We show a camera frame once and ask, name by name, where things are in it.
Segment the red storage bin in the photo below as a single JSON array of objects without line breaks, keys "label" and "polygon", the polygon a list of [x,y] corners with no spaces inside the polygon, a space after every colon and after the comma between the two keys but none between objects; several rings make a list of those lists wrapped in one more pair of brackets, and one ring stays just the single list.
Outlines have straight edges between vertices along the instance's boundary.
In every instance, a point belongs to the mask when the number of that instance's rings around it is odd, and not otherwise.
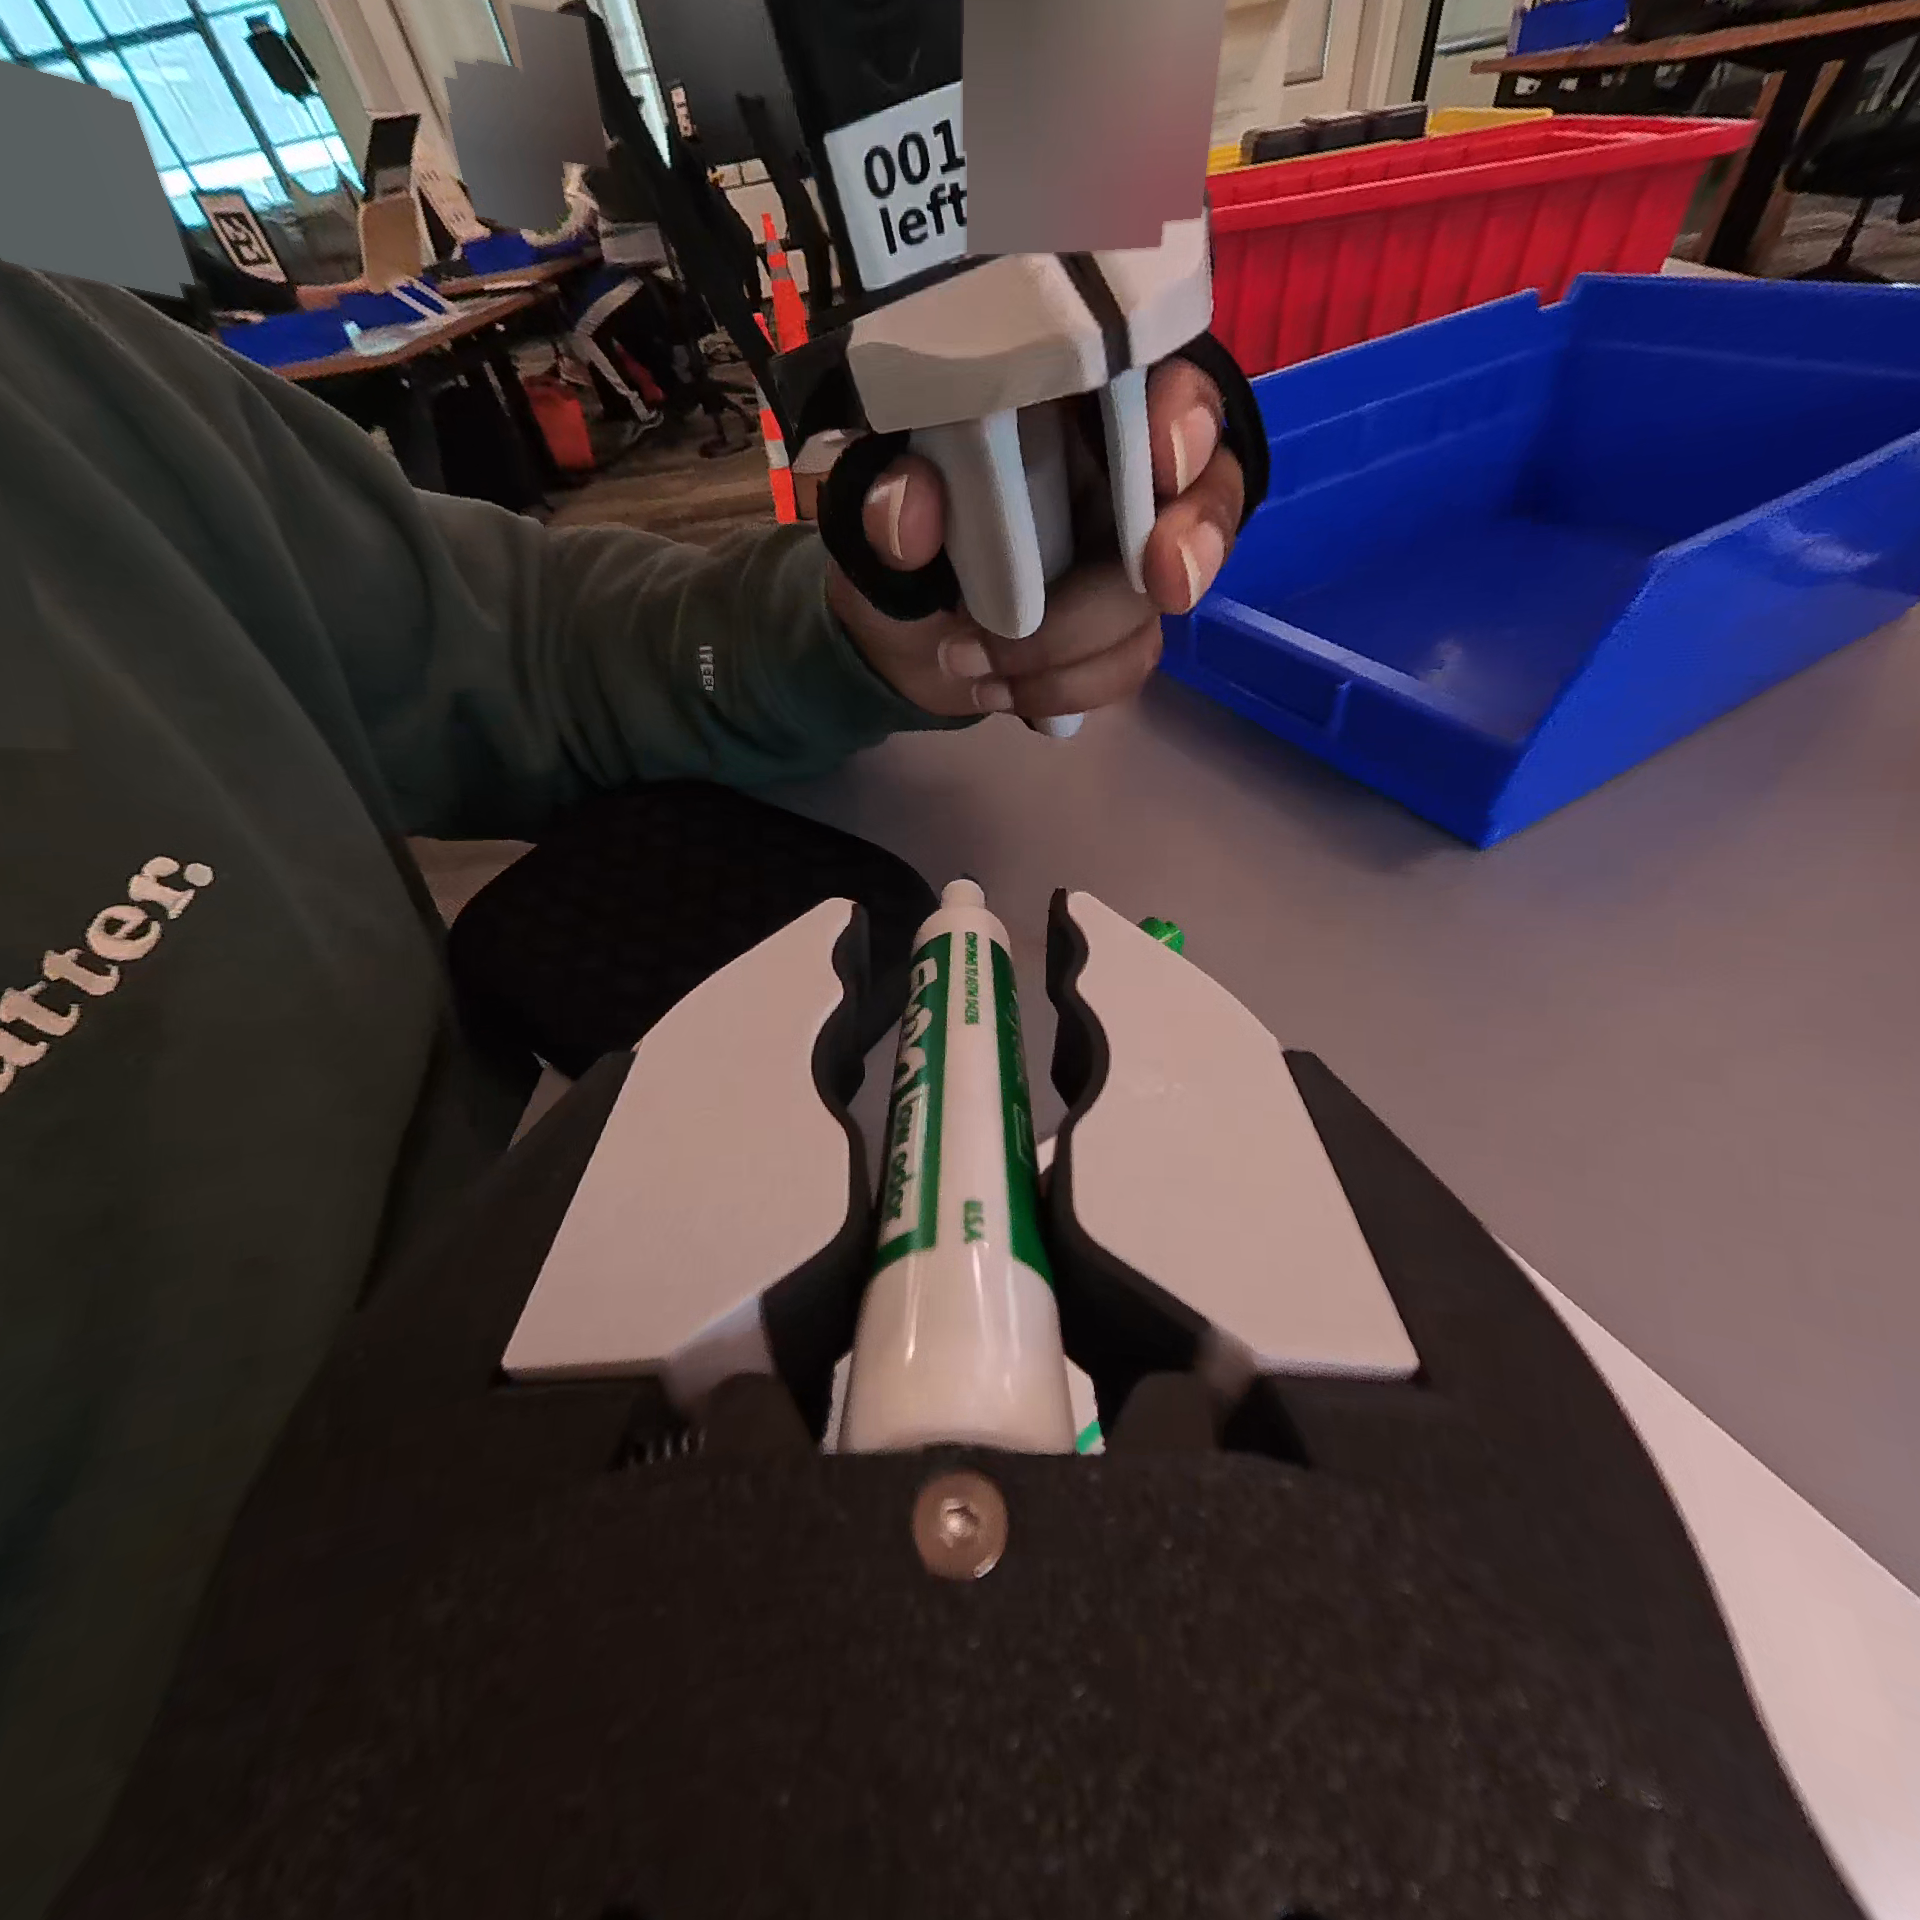
[{"label": "red storage bin", "polygon": [[1210,334],[1248,378],[1582,274],[1655,274],[1745,120],[1546,115],[1207,184]]}]

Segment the orange striped post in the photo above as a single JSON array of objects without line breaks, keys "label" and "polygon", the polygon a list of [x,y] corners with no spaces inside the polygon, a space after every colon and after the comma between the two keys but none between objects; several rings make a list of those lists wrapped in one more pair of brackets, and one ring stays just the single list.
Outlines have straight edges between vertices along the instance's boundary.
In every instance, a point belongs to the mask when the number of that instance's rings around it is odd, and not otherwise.
[{"label": "orange striped post", "polygon": [[[758,329],[769,348],[789,352],[808,340],[806,308],[797,283],[786,264],[783,245],[769,212],[761,214],[761,252],[771,283],[771,320],[761,320]],[[795,473],[786,457],[783,430],[777,422],[774,406],[767,397],[758,405],[758,433],[767,461],[769,494],[774,502],[774,520],[786,523],[800,522],[800,496]]]}]

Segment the green whiteboard marker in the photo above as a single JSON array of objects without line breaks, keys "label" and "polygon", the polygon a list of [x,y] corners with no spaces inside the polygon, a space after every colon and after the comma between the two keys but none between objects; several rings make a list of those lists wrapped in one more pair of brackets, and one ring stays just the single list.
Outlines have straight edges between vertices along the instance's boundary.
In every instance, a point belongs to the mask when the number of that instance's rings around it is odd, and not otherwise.
[{"label": "green whiteboard marker", "polygon": [[1066,1457],[1075,1433],[1016,969],[961,875],[907,956],[870,1275],[831,1446]]}]

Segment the office desk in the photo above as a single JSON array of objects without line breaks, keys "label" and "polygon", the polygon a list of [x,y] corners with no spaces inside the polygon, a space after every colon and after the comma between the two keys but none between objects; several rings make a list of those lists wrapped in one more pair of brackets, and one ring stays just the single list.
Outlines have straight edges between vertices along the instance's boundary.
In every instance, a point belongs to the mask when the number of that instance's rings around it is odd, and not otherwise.
[{"label": "office desk", "polygon": [[483,368],[505,397],[518,380],[518,348],[560,357],[561,297],[598,268],[598,253],[563,253],[442,286],[401,283],[385,294],[347,294],[301,314],[229,320],[214,338],[299,388],[339,388],[374,378]]}]

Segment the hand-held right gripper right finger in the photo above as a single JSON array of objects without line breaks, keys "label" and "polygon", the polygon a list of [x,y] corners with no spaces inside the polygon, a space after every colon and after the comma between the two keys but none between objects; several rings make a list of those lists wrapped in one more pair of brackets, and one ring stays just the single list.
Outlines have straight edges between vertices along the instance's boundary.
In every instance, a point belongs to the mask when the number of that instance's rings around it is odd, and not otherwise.
[{"label": "hand-held right gripper right finger", "polygon": [[1069,1360],[1119,1418],[1149,1377],[1229,1412],[1261,1379],[1407,1384],[1422,1360],[1281,1043],[1088,892],[1046,908],[1045,1224]]}]

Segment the person's left hand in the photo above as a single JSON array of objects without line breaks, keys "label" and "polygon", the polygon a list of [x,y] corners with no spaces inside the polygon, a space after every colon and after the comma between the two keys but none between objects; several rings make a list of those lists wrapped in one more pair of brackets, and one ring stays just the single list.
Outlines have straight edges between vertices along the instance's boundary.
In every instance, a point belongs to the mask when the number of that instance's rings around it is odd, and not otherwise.
[{"label": "person's left hand", "polygon": [[1042,624],[1008,640],[966,611],[899,622],[826,561],[825,596],[864,662],[903,699],[942,721],[1011,714],[1035,732],[1131,701],[1161,662],[1161,622],[1215,585],[1241,529],[1243,473],[1221,438],[1224,401],[1210,376],[1165,358],[1144,381],[1157,520],[1134,587],[1112,534],[1107,476],[1090,441],[1097,406],[1063,409],[1072,568],[1046,590]]}]

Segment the person's left forearm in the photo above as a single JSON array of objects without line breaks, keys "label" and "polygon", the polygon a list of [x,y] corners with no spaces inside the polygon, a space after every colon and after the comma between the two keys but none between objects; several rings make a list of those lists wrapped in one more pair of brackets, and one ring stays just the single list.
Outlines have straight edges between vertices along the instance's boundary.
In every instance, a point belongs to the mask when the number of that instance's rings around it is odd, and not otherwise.
[{"label": "person's left forearm", "polygon": [[797,526],[701,549],[415,490],[403,502],[381,561],[399,690],[367,739],[406,833],[535,836],[616,786],[779,785],[952,728],[881,676]]}]

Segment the white whiteboard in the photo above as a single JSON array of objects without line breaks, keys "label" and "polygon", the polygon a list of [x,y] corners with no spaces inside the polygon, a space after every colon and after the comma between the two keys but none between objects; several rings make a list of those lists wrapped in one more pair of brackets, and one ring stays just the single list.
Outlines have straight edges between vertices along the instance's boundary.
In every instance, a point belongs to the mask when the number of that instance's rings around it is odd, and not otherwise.
[{"label": "white whiteboard", "polygon": [[[1402,1385],[1467,1425],[1488,1465],[1429,1469],[1479,1516],[1502,1592],[1542,1598],[1597,1656],[1650,1633],[1625,1674],[1680,1709],[1738,1672],[1765,1781],[1792,1790],[1778,1834],[1811,1834],[1859,1916],[1918,1916],[1918,1600],[1853,1538],[1578,1310],[1433,1179],[1314,1057],[1287,1051],[1422,1360]],[[1331,1385],[1296,1422],[1330,1438]]]}]

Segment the blue open-front storage bin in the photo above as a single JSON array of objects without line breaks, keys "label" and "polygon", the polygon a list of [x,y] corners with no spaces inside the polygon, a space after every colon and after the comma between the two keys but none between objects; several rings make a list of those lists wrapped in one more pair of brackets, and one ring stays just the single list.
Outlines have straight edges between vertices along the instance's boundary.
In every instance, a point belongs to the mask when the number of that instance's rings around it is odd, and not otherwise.
[{"label": "blue open-front storage bin", "polygon": [[1577,277],[1261,376],[1162,670],[1489,849],[1918,592],[1911,283]]}]

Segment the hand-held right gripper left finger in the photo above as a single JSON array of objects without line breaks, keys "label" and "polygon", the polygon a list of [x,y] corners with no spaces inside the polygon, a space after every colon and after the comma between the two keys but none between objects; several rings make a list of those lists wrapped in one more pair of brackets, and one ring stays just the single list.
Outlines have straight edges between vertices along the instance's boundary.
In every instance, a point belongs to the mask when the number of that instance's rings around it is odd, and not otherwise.
[{"label": "hand-held right gripper left finger", "polygon": [[633,1044],[505,1379],[649,1377],[691,1418],[761,1373],[825,1414],[872,1202],[849,1116],[869,982],[862,908],[825,900]]}]

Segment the wooden table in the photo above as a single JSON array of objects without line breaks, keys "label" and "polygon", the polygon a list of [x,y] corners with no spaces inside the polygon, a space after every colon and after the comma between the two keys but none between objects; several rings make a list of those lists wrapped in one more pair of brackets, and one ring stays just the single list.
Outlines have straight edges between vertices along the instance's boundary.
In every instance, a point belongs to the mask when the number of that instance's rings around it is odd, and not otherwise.
[{"label": "wooden table", "polygon": [[1714,32],[1664,38],[1599,38],[1565,51],[1479,60],[1473,76],[1502,80],[1567,80],[1664,65],[1742,65],[1781,82],[1760,115],[1742,185],[1765,200],[1782,178],[1825,65],[1866,57],[1880,45],[1915,37],[1915,3],[1878,3],[1799,17],[1749,21]]}]

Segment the yellow storage bin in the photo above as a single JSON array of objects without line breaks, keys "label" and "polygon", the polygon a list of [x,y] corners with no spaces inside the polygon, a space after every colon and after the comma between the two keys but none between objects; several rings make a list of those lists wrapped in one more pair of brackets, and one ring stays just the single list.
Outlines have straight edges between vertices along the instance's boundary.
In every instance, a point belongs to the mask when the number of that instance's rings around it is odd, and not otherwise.
[{"label": "yellow storage bin", "polygon": [[1285,129],[1250,129],[1237,142],[1214,147],[1207,155],[1207,176],[1218,178],[1258,165],[1418,137],[1522,129],[1546,120],[1552,120],[1550,107],[1429,107],[1426,102],[1323,112]]}]

